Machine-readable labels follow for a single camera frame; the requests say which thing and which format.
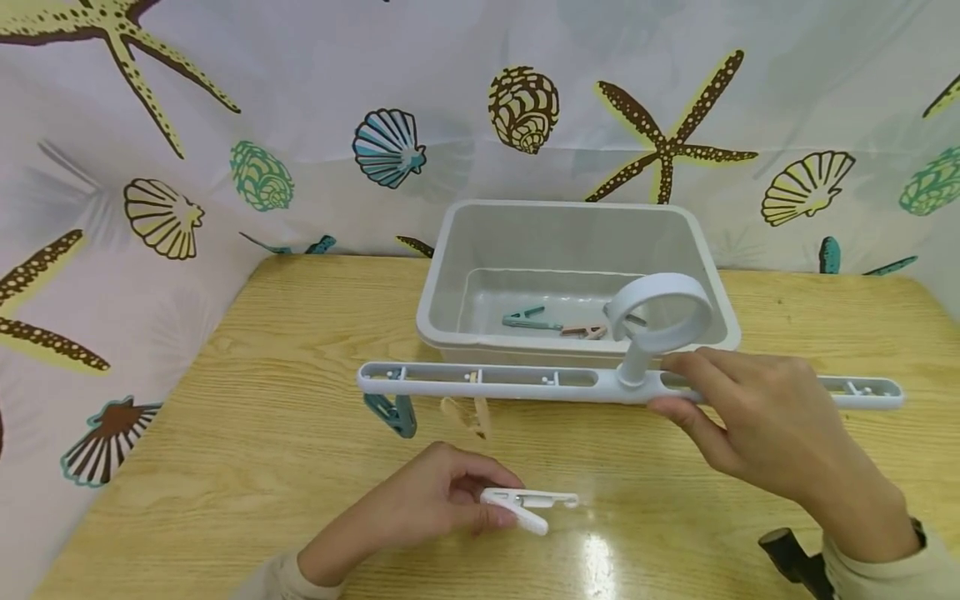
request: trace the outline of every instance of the white clothespin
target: white clothespin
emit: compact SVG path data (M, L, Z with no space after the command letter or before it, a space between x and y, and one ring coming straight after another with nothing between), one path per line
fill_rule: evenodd
M527 508L548 509L557 502L563 502L566 508L576 508L580 496L575 493L535 492L533 490L515 490L512 488L486 488L480 494L480 501L486 504L502 506L516 515L516 523L538 536L545 536L550 529L546 519L534 515Z

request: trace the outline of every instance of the teal clothespin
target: teal clothespin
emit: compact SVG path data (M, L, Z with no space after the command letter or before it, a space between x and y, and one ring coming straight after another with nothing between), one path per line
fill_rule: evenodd
M546 307L542 304L524 308L519 312L504 315L502 323L508 327L527 327L529 329L556 329L559 331L564 328L564 326L559 323L531 319L531 317L540 314L544 310L546 310Z
M391 379L398 377L399 373L390 374ZM380 417L380 420L387 423L387 426L404 440L417 435L417 415L414 413L414 404L409 396L395 396L396 405L382 394L363 394L363 401L371 412Z

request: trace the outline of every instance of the left hand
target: left hand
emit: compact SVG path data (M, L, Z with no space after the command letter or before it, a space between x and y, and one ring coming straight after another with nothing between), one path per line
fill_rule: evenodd
M298 557L303 575L338 585L370 555L469 529L474 535L516 525L516 516L480 503L485 488L523 488L493 458L434 442L334 519Z

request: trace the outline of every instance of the wrist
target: wrist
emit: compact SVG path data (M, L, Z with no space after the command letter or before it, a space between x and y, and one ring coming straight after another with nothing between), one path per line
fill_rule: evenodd
M897 486L882 475L869 484L851 484L802 505L844 556L884 564L921 550L906 498Z
M323 528L297 555L303 577L315 586L336 588L350 572L377 552L365 524L349 511Z

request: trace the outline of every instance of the black object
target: black object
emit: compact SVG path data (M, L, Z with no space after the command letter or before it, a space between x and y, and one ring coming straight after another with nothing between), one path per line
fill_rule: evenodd
M833 600L833 586L827 579L823 555L807 556L788 527L771 531L757 543L780 575L792 583L803 584L817 600Z

